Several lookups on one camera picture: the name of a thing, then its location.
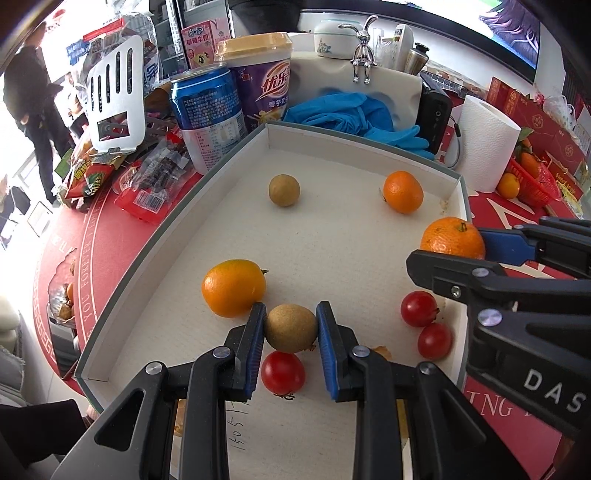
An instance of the purple cup label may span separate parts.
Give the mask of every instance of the purple cup label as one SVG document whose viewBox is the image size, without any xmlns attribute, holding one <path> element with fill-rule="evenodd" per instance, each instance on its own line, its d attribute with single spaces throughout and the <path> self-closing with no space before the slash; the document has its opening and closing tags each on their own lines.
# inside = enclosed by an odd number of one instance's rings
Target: purple cup label
<svg viewBox="0 0 591 480">
<path fill-rule="evenodd" d="M 269 120 L 281 120 L 290 87 L 290 60 L 230 69 L 236 79 L 246 128 L 252 132 Z"/>
</svg>

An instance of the cherry tomato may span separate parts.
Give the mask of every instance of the cherry tomato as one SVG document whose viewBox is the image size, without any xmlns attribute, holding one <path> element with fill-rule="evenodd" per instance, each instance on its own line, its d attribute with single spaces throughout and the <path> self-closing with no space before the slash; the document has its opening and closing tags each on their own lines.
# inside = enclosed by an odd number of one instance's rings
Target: cherry tomato
<svg viewBox="0 0 591 480">
<path fill-rule="evenodd" d="M 438 313 L 435 297 L 422 290 L 409 293 L 400 304 L 400 315 L 411 327 L 426 327 Z"/>
<path fill-rule="evenodd" d="M 418 353 L 429 360 L 443 358 L 452 349 L 452 331 L 442 323 L 427 325 L 418 336 Z"/>
<path fill-rule="evenodd" d="M 273 352 L 262 363 L 261 379 L 267 390 L 284 396 L 302 388 L 306 370 L 293 353 Z"/>
</svg>

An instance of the table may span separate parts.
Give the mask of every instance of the table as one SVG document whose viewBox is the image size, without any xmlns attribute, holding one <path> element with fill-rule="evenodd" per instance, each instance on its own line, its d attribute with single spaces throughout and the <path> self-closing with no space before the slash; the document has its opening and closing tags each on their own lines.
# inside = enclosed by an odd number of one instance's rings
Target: table
<svg viewBox="0 0 591 480">
<path fill-rule="evenodd" d="M 178 200 L 201 176 L 196 174 L 183 187 Z M 72 249 L 78 250 L 75 313 L 80 348 L 84 348 L 115 287 L 156 227 L 135 219 L 114 205 L 116 195 L 103 188 L 90 211 L 83 215 L 61 209 L 46 237 L 34 280 L 33 313 L 37 337 L 48 363 L 57 372 L 48 319 L 45 314 L 47 285 L 57 265 Z M 473 223 L 479 227 L 511 228 L 519 223 L 536 223 L 545 215 L 518 200 L 505 200 L 496 193 L 469 193 Z M 563 202 L 551 207 L 558 216 L 572 217 Z M 565 277 L 549 267 L 528 262 L 512 267 L 510 275 Z M 74 380 L 66 383 L 82 393 Z M 509 446 L 532 478 L 539 478 L 551 463 L 560 434 L 508 400 L 468 378 L 464 394 Z"/>
</svg>

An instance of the black speaker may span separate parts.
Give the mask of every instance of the black speaker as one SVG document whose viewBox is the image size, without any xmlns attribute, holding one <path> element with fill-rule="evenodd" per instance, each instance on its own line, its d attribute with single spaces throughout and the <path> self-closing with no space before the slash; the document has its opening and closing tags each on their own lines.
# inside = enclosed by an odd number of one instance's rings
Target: black speaker
<svg viewBox="0 0 591 480">
<path fill-rule="evenodd" d="M 449 117 L 452 114 L 452 99 L 425 72 L 421 72 L 423 91 L 418 104 L 418 136 L 429 141 L 429 152 L 436 154 L 441 146 Z"/>
</svg>

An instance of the blue rubber glove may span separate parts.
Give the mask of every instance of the blue rubber glove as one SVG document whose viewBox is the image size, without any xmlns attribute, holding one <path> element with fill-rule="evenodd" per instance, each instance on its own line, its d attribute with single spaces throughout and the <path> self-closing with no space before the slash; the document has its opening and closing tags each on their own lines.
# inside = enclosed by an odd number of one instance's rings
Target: blue rubber glove
<svg viewBox="0 0 591 480">
<path fill-rule="evenodd" d="M 285 122 L 328 128 L 359 135 L 370 140 L 402 148 L 432 160 L 425 150 L 429 142 L 416 137 L 419 127 L 394 131 L 392 116 L 383 102 L 363 93 L 330 93 L 291 107 Z"/>
</svg>

